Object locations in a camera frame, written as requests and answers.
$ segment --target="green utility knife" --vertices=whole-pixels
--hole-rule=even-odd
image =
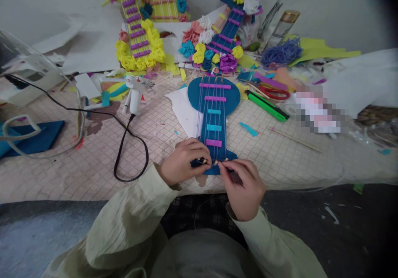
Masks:
[[[250,90],[246,90],[245,93],[248,95],[249,100],[255,102],[255,104],[269,112],[277,120],[285,122],[289,119],[290,116],[288,114],[284,113],[279,107],[272,105],[258,94],[251,92]]]

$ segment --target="purple yarn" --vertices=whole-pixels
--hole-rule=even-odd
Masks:
[[[300,38],[287,39],[282,44],[267,49],[262,55],[261,62],[265,70],[276,70],[301,57],[302,52]]]

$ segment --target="gold lid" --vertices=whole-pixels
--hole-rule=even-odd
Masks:
[[[300,16],[299,11],[286,10],[281,17],[281,21],[288,23],[295,23],[299,16]]]

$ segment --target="sleeve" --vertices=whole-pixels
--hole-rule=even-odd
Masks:
[[[243,233],[262,274],[273,278],[327,277],[312,250],[297,236],[272,225],[262,207],[247,222],[236,220],[230,204],[227,211]]]
[[[151,236],[178,195],[151,165],[137,181],[117,192],[102,208],[87,237],[58,256],[44,277],[107,277],[127,265],[142,268]]]

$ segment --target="person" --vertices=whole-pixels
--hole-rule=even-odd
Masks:
[[[184,212],[167,216],[168,210],[181,207],[189,197],[178,197],[179,183],[211,167],[192,168],[190,162],[197,158],[211,161],[207,147],[190,138],[161,165],[153,163],[140,179],[109,200],[88,235],[56,257],[44,277],[326,277],[308,246],[267,220],[260,207],[266,187],[251,161],[218,163],[229,200],[223,210],[229,220],[222,225],[218,214],[211,217],[218,209],[216,197],[210,195],[204,196],[210,196],[207,202],[213,201],[214,206],[205,209],[204,219],[213,219],[210,222],[222,227],[220,231],[199,226],[206,221],[195,212],[185,220],[181,218]],[[183,206],[201,210],[192,201]],[[180,225],[184,222],[194,227]]]

